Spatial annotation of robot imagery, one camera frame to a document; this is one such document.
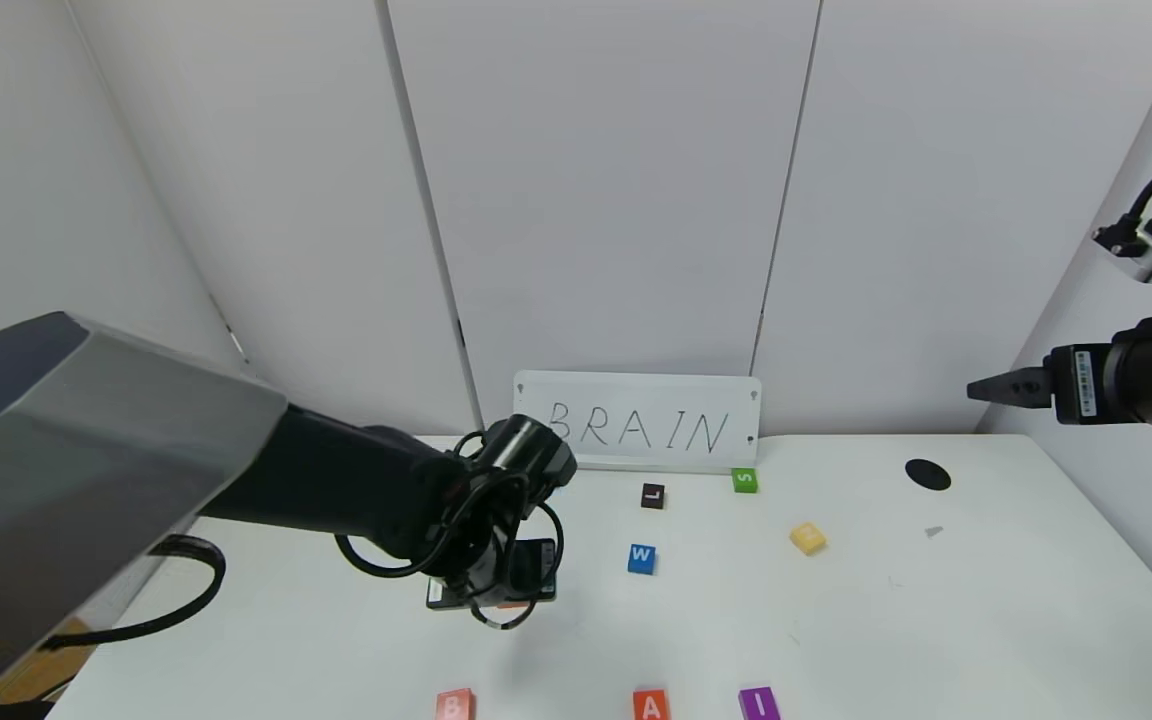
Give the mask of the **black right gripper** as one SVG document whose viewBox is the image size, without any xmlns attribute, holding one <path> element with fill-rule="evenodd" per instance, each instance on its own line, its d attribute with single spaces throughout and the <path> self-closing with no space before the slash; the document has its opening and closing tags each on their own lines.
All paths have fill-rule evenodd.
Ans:
<svg viewBox="0 0 1152 720">
<path fill-rule="evenodd" d="M 1024 366 L 969 382 L 967 396 L 1023 409 L 1046 409 L 1053 397 L 1066 425 L 1152 425 L 1152 340 L 1062 346 L 1049 354 L 1049 370 Z"/>
</svg>

